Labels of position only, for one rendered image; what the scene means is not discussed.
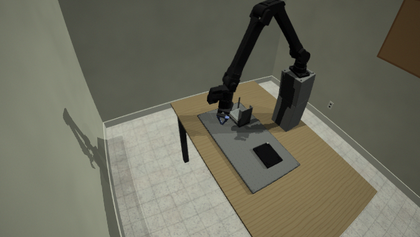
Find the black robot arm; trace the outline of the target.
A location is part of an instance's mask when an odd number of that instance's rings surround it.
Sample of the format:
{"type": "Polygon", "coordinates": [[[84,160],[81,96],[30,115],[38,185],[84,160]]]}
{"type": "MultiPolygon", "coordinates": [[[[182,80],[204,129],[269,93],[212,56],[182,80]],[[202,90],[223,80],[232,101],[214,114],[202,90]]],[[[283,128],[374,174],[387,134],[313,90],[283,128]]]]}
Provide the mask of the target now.
{"type": "Polygon", "coordinates": [[[307,69],[307,62],[310,53],[307,52],[300,43],[295,29],[285,11],[285,3],[281,0],[266,0],[256,4],[249,17],[249,26],[244,34],[241,44],[234,56],[231,65],[225,72],[222,81],[223,85],[211,87],[207,96],[209,105],[215,104],[219,100],[220,109],[225,109],[226,101],[232,100],[234,92],[240,82],[243,68],[255,46],[255,43],[265,26],[268,26],[272,17],[275,17],[290,47],[291,58],[295,59],[294,65],[289,69],[298,77],[308,77],[310,73],[307,69]],[[259,19],[260,17],[260,19],[259,19]],[[232,90],[232,91],[231,91],[232,90]],[[233,92],[233,93],[231,93],[233,92]]]}

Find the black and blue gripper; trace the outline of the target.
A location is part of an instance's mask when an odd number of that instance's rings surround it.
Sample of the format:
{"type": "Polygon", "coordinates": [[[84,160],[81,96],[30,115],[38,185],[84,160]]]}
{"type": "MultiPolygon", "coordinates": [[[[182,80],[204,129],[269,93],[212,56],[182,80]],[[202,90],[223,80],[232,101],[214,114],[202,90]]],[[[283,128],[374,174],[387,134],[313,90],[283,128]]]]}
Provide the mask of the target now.
{"type": "Polygon", "coordinates": [[[219,122],[220,122],[221,125],[223,125],[229,119],[229,117],[226,116],[226,115],[227,114],[230,114],[230,111],[232,110],[232,106],[233,106],[232,100],[227,101],[227,100],[224,100],[223,99],[223,101],[226,101],[225,109],[218,108],[217,115],[216,115],[216,117],[218,118],[218,120],[219,120],[219,122]],[[222,112],[224,112],[224,114],[222,114],[222,112]],[[225,119],[223,121],[223,123],[221,122],[221,119],[220,118],[224,118],[225,119]]]}

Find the white well plate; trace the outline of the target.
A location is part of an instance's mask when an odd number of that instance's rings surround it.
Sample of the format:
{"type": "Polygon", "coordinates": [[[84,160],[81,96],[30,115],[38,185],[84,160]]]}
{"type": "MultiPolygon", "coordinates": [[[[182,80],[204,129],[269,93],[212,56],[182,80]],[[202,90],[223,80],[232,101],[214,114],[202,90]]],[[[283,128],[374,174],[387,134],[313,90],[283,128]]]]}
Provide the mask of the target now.
{"type": "Polygon", "coordinates": [[[235,110],[232,110],[232,111],[230,111],[230,114],[236,119],[236,120],[238,120],[238,116],[239,116],[239,108],[238,109],[235,109],[235,110]]]}

